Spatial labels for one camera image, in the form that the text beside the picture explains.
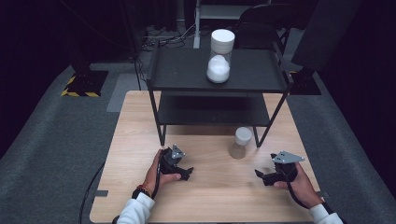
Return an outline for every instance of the clear plastic container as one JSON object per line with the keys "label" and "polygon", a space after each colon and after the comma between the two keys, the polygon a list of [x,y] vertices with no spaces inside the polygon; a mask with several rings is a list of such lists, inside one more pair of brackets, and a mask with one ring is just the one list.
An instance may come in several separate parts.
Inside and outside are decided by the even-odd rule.
{"label": "clear plastic container", "polygon": [[246,145],[252,136],[251,130],[246,127],[238,128],[235,132],[235,142],[230,147],[230,155],[235,159],[243,159],[246,155]]}

